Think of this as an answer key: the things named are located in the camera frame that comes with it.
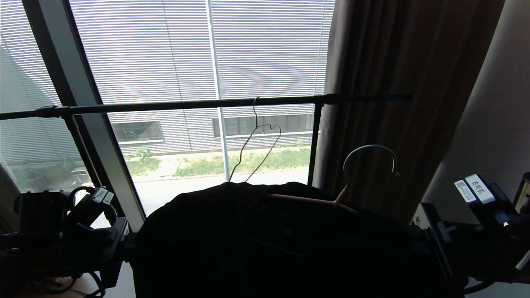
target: sticker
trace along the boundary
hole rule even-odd
[[[92,200],[96,203],[101,203],[101,201],[103,201],[103,199],[105,198],[105,195],[108,193],[108,191],[104,188],[100,188],[98,189],[95,193],[94,193],[94,196],[92,197]]]
[[[477,174],[466,177],[465,181],[483,204],[495,201],[495,197],[486,186],[486,183]]]
[[[114,197],[114,194],[108,191],[107,195],[105,196],[105,199],[103,199],[103,203],[107,205],[110,204],[110,201],[112,200],[113,197]]]
[[[464,180],[459,180],[455,182],[455,186],[460,192],[460,195],[466,201],[466,203],[476,200],[475,196],[473,195],[473,192],[471,192],[471,189],[469,189],[469,187],[467,186]]]

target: pink hanger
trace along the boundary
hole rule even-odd
[[[352,158],[352,156],[356,152],[358,152],[360,150],[363,150],[363,149],[366,149],[366,148],[382,148],[382,149],[387,150],[392,156],[392,173],[395,176],[400,176],[400,174],[398,172],[396,172],[396,170],[395,170],[395,168],[397,167],[397,163],[398,163],[398,157],[396,156],[396,154],[390,148],[385,147],[383,145],[377,145],[377,144],[364,145],[364,146],[361,146],[361,147],[358,147],[358,148],[354,149],[352,152],[350,152],[350,154],[348,154],[348,156],[344,160],[344,165],[342,166],[342,169],[344,171],[344,176],[346,176],[346,186],[344,186],[344,188],[342,189],[342,191],[340,192],[340,194],[336,198],[336,200],[334,200],[334,201],[326,201],[326,200],[318,200],[318,199],[311,199],[311,198],[304,198],[304,197],[286,196],[286,195],[274,195],[274,194],[267,195],[267,197],[286,199],[286,200],[305,201],[305,202],[308,202],[308,203],[315,203],[315,204],[322,204],[322,205],[331,205],[333,207],[340,207],[340,208],[342,208],[342,209],[344,209],[346,211],[349,211],[349,212],[351,212],[351,213],[353,213],[355,215],[359,215],[359,213],[356,210],[354,210],[354,209],[342,204],[341,201],[346,196],[346,192],[348,190],[348,187],[351,185],[350,176],[348,174],[349,161],[350,161],[350,159]]]

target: road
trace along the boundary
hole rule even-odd
[[[248,182],[255,185],[284,184],[291,181],[307,183],[307,173],[307,168],[283,172],[256,173]],[[234,174],[232,182],[244,182],[248,176],[248,174]],[[135,187],[145,213],[149,216],[154,210],[157,210],[179,194],[206,189],[220,185],[223,182],[225,182],[225,176],[221,175],[214,177],[135,182]],[[109,222],[103,215],[99,216],[91,225],[93,228],[108,226]]]

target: white wall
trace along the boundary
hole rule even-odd
[[[506,0],[470,100],[423,201],[443,220],[476,222],[453,182],[478,173],[513,200],[530,171],[530,1]],[[469,297],[529,297],[530,286],[495,284]]]

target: building window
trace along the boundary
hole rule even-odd
[[[214,125],[214,136],[219,137],[219,120],[212,119]],[[226,135],[244,136],[252,133],[255,126],[255,117],[225,118]],[[259,116],[258,125],[270,124],[281,128],[282,133],[310,132],[313,130],[313,115],[281,115],[281,116]],[[260,127],[256,134],[271,133],[268,127]]]
[[[114,123],[112,130],[118,143],[163,141],[158,121]]]

